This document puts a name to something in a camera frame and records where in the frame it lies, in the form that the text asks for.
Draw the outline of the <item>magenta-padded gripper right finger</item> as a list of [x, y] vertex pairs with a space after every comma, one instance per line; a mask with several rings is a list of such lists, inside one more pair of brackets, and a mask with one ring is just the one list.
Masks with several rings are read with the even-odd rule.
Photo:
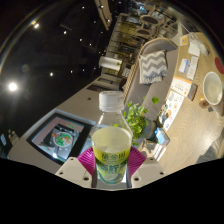
[[146, 157], [136, 148], [131, 148], [126, 176], [129, 188], [140, 188], [165, 176], [166, 172], [153, 157]]

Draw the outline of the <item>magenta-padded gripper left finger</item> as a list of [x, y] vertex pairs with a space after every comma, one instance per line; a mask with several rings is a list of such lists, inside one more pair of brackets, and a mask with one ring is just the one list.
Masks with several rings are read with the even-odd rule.
[[55, 175], [81, 187], [94, 188], [97, 174], [93, 149], [86, 149], [78, 157], [69, 157]]

